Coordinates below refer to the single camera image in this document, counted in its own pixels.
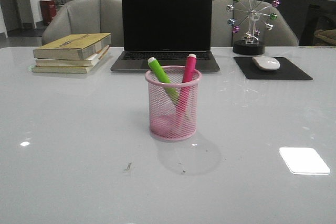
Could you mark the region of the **bottom cream book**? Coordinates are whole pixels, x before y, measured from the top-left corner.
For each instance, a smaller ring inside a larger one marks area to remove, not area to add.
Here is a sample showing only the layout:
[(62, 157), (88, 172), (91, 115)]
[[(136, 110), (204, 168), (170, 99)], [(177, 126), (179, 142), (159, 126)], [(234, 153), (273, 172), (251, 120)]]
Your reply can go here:
[(32, 70), (32, 72), (40, 72), (40, 73), (88, 73), (95, 66), (92, 66), (92, 67), (38, 67), (35, 64), (34, 66), (31, 66), (31, 70)]

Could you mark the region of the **green marker pen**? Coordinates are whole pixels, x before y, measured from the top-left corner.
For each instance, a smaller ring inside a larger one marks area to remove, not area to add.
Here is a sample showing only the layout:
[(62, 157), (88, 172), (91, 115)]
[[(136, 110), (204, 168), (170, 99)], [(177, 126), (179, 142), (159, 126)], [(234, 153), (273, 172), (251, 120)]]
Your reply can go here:
[[(156, 58), (154, 57), (149, 58), (148, 65), (151, 71), (155, 74), (156, 78), (161, 83), (171, 83), (168, 75), (166, 74), (164, 69), (161, 67), (160, 63), (157, 61)], [(188, 120), (191, 119), (190, 113), (187, 112), (186, 110), (190, 89), (191, 89), (190, 86), (182, 87), (180, 88), (180, 93), (178, 93), (175, 88), (170, 88), (170, 87), (164, 88), (170, 100), (175, 105), (176, 110), (179, 113), (179, 117), (186, 118)]]

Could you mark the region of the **grey open laptop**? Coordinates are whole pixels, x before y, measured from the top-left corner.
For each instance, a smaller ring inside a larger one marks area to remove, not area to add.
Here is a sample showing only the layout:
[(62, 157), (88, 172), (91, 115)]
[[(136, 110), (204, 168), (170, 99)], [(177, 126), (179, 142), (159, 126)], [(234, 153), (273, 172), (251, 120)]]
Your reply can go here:
[(148, 59), (183, 66), (189, 54), (196, 69), (220, 70), (211, 52), (212, 0), (122, 0), (124, 51), (113, 72), (146, 72)]

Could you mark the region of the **top yellow book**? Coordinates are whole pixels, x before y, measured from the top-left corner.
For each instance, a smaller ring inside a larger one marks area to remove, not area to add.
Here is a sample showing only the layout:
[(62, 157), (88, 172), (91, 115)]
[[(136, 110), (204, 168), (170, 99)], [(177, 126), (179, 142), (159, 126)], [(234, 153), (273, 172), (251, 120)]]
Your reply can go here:
[(111, 44), (110, 33), (71, 34), (33, 50), (37, 59), (84, 60)]

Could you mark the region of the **red bin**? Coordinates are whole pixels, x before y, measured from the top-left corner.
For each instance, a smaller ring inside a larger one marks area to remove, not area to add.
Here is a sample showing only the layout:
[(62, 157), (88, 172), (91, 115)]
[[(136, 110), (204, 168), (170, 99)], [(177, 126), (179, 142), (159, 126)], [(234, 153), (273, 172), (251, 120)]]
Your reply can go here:
[(54, 0), (40, 0), (40, 9), (44, 25), (49, 25), (56, 16), (56, 6)]

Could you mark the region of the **middle cream book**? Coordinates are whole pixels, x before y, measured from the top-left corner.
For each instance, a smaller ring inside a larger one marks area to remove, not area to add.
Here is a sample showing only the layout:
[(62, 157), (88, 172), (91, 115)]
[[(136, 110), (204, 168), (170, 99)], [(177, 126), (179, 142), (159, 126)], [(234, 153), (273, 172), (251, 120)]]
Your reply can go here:
[(105, 46), (84, 60), (36, 59), (38, 67), (92, 67), (108, 52), (110, 46)]

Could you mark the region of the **cream book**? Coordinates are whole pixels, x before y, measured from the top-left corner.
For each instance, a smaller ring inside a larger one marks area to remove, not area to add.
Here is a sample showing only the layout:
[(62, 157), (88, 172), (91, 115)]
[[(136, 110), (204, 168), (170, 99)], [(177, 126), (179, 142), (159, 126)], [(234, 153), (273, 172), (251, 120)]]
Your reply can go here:
[(88, 73), (95, 66), (92, 66), (92, 67), (38, 67), (35, 64), (34, 66), (31, 66), (31, 70), (32, 70), (32, 72), (40, 72), (40, 73)]
[(84, 60), (36, 59), (38, 67), (92, 67), (108, 52), (110, 46), (105, 46)]

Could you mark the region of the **ferris wheel desk ornament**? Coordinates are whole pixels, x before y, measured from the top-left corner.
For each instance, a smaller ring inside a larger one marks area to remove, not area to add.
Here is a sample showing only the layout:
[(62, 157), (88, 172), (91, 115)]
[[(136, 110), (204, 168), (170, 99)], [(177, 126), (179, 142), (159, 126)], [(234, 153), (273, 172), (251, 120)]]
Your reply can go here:
[(227, 12), (232, 13), (233, 17), (227, 20), (232, 34), (240, 34), (241, 39), (233, 42), (233, 52), (241, 55), (256, 56), (265, 52), (265, 43), (261, 39), (261, 31), (258, 26), (263, 25), (265, 30), (272, 30), (273, 24), (266, 20), (276, 20), (278, 15), (274, 12), (265, 10), (277, 8), (279, 0), (273, 0), (265, 5), (261, 0), (232, 0), (226, 7)]

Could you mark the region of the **black mouse pad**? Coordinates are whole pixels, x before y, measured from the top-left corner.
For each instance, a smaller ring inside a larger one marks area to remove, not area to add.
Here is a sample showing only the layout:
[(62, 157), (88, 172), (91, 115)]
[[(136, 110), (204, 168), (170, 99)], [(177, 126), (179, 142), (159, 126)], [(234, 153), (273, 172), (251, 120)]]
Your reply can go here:
[(312, 80), (307, 73), (285, 57), (276, 57), (280, 63), (278, 70), (261, 70), (252, 60), (252, 57), (234, 57), (247, 79), (253, 80)]

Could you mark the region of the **white computer mouse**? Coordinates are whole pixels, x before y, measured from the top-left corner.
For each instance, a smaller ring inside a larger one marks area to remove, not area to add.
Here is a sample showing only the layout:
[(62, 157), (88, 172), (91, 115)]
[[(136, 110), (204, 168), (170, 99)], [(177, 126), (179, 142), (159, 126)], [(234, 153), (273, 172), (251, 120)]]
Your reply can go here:
[(252, 61), (260, 70), (274, 71), (280, 68), (280, 62), (275, 57), (256, 56), (252, 57)]

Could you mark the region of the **pink marker pen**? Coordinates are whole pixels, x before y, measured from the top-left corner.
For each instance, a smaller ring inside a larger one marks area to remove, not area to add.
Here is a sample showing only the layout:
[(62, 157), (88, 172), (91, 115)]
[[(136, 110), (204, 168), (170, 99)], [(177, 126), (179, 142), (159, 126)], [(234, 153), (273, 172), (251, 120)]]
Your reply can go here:
[[(186, 59), (186, 65), (183, 74), (183, 83), (191, 82), (193, 80), (193, 72), (197, 62), (197, 56), (195, 54), (189, 54)], [(180, 88), (180, 96), (178, 100), (177, 118), (181, 120), (186, 111), (190, 86)]]

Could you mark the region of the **pink mesh pen holder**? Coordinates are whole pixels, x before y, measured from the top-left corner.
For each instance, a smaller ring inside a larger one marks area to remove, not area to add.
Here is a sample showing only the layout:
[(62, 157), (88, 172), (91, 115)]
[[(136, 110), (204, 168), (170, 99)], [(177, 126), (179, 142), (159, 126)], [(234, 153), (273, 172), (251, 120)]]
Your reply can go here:
[(184, 69), (183, 66), (164, 66), (169, 83), (160, 82), (151, 70), (145, 74), (150, 131), (156, 138), (179, 141), (196, 132), (198, 83), (202, 74), (195, 69), (192, 80), (183, 82)]

